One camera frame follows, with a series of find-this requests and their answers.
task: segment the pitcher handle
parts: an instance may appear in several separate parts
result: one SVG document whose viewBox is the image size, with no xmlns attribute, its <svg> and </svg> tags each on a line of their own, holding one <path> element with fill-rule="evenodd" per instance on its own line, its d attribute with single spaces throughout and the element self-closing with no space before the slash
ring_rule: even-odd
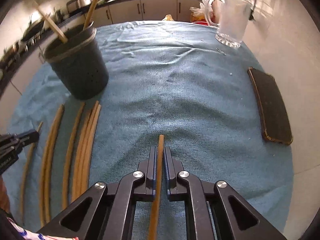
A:
<svg viewBox="0 0 320 240">
<path fill-rule="evenodd" d="M 208 26 L 213 26 L 215 28 L 219 28 L 219 24 L 214 23 L 211 21 L 210 15 L 209 15 L 209 6 L 211 6 L 211 3 L 209 4 L 210 0 L 206 0 L 206 4 L 204 6 L 204 18 L 208 24 Z"/>
</svg>

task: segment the kitchen cabinet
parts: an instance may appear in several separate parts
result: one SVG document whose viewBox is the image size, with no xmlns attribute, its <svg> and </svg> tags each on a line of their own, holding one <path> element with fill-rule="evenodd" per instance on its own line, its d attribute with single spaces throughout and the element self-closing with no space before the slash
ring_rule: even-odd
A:
<svg viewBox="0 0 320 240">
<path fill-rule="evenodd" d="M 43 63 L 42 51 L 37 46 L 11 79 L 12 84 L 20 93 L 23 94 L 27 85 L 31 82 L 33 75 L 40 69 Z"/>
<path fill-rule="evenodd" d="M 145 21 L 162 20 L 167 14 L 177 20 L 177 0 L 141 0 Z"/>
<path fill-rule="evenodd" d="M 179 22 L 190 22 L 190 7 L 199 8 L 201 0 L 178 0 L 178 17 Z"/>
<path fill-rule="evenodd" d="M 109 6 L 104 6 L 99 9 L 95 9 L 92 16 L 92 20 L 93 26 L 96 28 L 112 24 Z"/>
<path fill-rule="evenodd" d="M 20 96 L 18 90 L 9 83 L 0 98 L 0 134 L 7 133 L 7 126 Z"/>
<path fill-rule="evenodd" d="M 140 0 L 111 4 L 109 5 L 109 10 L 114 24 L 142 21 L 142 6 Z"/>
</svg>

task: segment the metal screw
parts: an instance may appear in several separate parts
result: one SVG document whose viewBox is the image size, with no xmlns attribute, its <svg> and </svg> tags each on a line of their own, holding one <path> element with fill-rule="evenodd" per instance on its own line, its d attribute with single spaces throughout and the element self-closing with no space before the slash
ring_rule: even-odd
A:
<svg viewBox="0 0 320 240">
<path fill-rule="evenodd" d="M 133 176 L 134 176 L 135 178 L 141 178 L 141 177 L 143 176 L 143 172 L 142 172 L 142 171 L 135 171 L 135 172 L 133 173 Z"/>
<path fill-rule="evenodd" d="M 179 172 L 179 176 L 182 177 L 182 178 L 186 178 L 189 176 L 189 172 L 187 171 L 180 171 Z"/>
<path fill-rule="evenodd" d="M 223 180 L 220 180 L 217 182 L 217 186 L 221 188 L 225 188 L 227 186 L 227 183 Z"/>
<path fill-rule="evenodd" d="M 103 182 L 97 182 L 96 184 L 94 184 L 94 187 L 96 189 L 103 189 L 106 185 Z"/>
</svg>

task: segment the plastic bag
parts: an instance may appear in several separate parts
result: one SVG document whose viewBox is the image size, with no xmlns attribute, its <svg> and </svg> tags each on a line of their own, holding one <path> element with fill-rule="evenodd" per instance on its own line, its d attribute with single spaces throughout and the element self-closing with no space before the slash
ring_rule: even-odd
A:
<svg viewBox="0 0 320 240">
<path fill-rule="evenodd" d="M 200 8 L 190 7 L 190 11 L 192 12 L 191 22 L 205 21 L 204 12 L 205 12 L 206 6 L 208 6 L 208 1 L 202 0 L 202 2 L 200 3 Z M 208 6 L 208 9 L 209 9 L 210 18 L 214 22 L 215 16 L 213 13 L 212 6 Z"/>
</svg>

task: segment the patterned fabric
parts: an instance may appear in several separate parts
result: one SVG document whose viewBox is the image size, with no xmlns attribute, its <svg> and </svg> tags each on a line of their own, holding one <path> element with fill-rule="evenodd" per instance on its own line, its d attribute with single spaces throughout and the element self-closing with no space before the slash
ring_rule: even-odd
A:
<svg viewBox="0 0 320 240">
<path fill-rule="evenodd" d="M 42 234 L 32 233 L 28 230 L 25 230 L 19 227 L 11 218 L 8 218 L 9 222 L 13 225 L 13 227 L 20 233 L 20 235 L 25 240 L 79 240 L 79 238 L 64 238 L 64 237 L 56 237 L 56 236 L 44 236 Z"/>
</svg>

